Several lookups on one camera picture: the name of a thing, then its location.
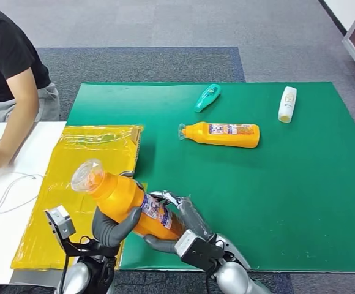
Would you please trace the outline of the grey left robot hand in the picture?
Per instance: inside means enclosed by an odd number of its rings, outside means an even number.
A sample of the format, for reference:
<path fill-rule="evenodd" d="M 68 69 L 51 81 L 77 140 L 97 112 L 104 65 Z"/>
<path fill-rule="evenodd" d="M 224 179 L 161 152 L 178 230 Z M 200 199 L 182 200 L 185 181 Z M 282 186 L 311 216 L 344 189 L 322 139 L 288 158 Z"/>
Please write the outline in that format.
<path fill-rule="evenodd" d="M 91 231 L 94 239 L 103 246 L 116 247 L 137 225 L 141 213 L 140 206 L 134 206 L 125 219 L 118 223 L 104 214 L 97 206 L 92 220 Z"/>

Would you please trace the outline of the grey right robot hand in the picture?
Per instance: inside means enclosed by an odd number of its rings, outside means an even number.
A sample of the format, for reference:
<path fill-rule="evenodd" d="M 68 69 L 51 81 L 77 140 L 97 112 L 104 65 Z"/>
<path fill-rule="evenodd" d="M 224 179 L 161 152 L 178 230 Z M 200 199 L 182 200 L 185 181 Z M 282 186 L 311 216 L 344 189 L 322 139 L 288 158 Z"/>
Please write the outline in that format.
<path fill-rule="evenodd" d="M 171 203 L 176 206 L 181 213 L 181 220 L 184 225 L 184 232 L 191 230 L 205 241 L 211 241 L 216 235 L 189 197 L 180 197 L 167 190 L 153 191 L 150 195 L 158 200 L 163 200 L 165 205 Z M 175 245 L 180 242 L 180 239 L 172 241 L 160 239 L 153 235 L 145 235 L 143 239 L 156 251 L 169 254 L 177 254 Z"/>

